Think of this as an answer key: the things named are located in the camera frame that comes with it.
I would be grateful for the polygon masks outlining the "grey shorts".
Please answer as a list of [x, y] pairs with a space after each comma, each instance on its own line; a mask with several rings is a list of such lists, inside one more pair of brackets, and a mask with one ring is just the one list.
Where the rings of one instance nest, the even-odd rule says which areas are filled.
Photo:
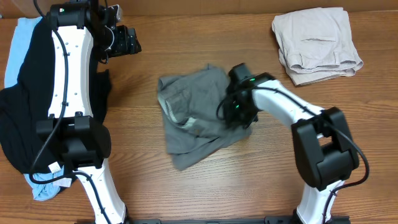
[[157, 99], [166, 150], [176, 169], [185, 170], [252, 133], [241, 126], [229, 128], [216, 117], [228, 84], [225, 71], [213, 65], [187, 75], [159, 78]]

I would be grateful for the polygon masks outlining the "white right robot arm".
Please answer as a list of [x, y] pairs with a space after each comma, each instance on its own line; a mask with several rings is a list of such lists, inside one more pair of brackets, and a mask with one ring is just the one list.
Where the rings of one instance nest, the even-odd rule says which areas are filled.
[[230, 126], [248, 128], [258, 121], [258, 112], [273, 115], [292, 132], [296, 167], [305, 182], [293, 214], [266, 217], [265, 223], [349, 223], [349, 217], [330, 213], [339, 189], [359, 166], [343, 112], [307, 103], [268, 73], [230, 71], [228, 76], [217, 117]]

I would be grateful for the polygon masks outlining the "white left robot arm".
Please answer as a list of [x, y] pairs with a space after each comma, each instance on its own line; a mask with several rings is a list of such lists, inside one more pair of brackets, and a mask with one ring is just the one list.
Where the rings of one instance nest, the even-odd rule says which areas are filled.
[[95, 213], [95, 223], [129, 223], [127, 207], [117, 193], [109, 169], [111, 137], [93, 117], [90, 103], [90, 60], [106, 64], [112, 57], [137, 54], [136, 31], [121, 24], [117, 4], [69, 1], [54, 4], [43, 16], [52, 31], [55, 72], [52, 101], [37, 134], [55, 162], [52, 172], [64, 167], [57, 184], [76, 177]]

